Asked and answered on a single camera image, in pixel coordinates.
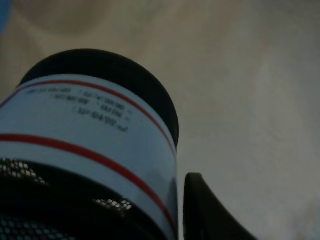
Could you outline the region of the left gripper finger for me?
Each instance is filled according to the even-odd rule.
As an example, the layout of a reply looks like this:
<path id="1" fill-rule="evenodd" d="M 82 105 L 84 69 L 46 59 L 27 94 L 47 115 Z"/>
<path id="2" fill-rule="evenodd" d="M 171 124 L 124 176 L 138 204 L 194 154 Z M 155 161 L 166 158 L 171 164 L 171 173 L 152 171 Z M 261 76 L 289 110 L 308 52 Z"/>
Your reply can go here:
<path id="1" fill-rule="evenodd" d="M 184 181 L 183 235 L 185 240 L 255 240 L 223 206 L 200 173 Z"/>

